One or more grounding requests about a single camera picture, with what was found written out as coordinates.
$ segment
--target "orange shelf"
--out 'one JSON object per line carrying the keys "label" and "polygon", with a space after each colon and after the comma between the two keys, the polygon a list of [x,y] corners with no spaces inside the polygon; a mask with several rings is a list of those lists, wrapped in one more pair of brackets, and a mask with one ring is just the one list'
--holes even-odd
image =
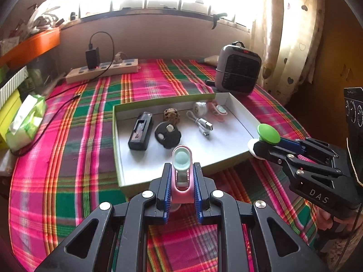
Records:
{"label": "orange shelf", "polygon": [[21,42],[0,57],[0,67],[6,64],[10,70],[16,70],[59,44],[58,27],[41,32]]}

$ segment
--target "plaid tablecloth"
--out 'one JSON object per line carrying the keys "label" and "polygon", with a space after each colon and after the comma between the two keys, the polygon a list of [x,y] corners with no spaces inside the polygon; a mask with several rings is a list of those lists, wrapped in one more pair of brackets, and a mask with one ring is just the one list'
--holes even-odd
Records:
{"label": "plaid tablecloth", "polygon": [[[115,173],[113,105],[211,93],[203,80],[213,79],[214,74],[214,68],[195,61],[146,61],[140,64],[138,73],[100,78],[48,101],[40,131],[60,105],[82,94],[59,113],[40,142],[16,165],[10,193],[10,238],[13,252],[26,270],[34,271],[99,203],[125,201]],[[61,85],[53,93],[71,86],[74,84]],[[307,136],[260,87],[240,101],[260,122],[274,126],[282,136]],[[316,233],[315,211],[288,189],[281,167],[251,159],[216,173],[213,179],[218,189],[240,201],[265,200],[311,244]],[[198,225],[194,206],[183,205],[170,215],[166,226],[149,228],[148,271],[217,271],[216,226]]]}

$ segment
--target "heart-patterned curtain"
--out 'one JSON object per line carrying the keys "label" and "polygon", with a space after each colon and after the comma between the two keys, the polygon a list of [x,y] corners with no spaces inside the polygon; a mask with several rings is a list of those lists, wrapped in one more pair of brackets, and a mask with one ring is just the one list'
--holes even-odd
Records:
{"label": "heart-patterned curtain", "polygon": [[262,58],[259,85],[286,104],[312,82],[324,24],[324,0],[263,0],[250,48]]}

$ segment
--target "white tray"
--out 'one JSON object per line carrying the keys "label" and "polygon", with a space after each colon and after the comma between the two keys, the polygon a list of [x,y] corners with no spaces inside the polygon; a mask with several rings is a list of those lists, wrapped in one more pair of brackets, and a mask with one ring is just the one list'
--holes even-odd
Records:
{"label": "white tray", "polygon": [[[183,97],[174,98],[180,101]],[[218,122],[211,113],[204,116],[213,124],[209,138],[202,136],[197,125],[186,117],[186,112],[192,109],[195,101],[144,106],[114,114],[118,182],[126,196],[146,190],[151,180],[161,177],[164,164],[171,162],[173,149],[165,149],[154,136],[156,126],[163,121],[164,110],[170,107],[180,113],[180,123],[177,125],[181,132],[179,144],[191,149],[193,162],[201,164],[204,175],[236,165],[250,157],[247,142],[251,138],[258,138],[259,121],[230,93],[218,93],[215,100],[227,110],[228,115],[224,117],[224,122]],[[148,148],[146,151],[130,150],[128,140],[137,117],[144,111],[151,112],[154,119]]]}

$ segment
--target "green round cap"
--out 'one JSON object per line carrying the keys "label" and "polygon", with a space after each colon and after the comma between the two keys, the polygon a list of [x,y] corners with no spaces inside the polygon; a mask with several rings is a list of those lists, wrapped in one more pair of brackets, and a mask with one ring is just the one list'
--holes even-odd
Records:
{"label": "green round cap", "polygon": [[280,134],[274,127],[268,124],[259,124],[257,127],[257,133],[260,135],[260,140],[269,144],[276,145],[280,142]]}

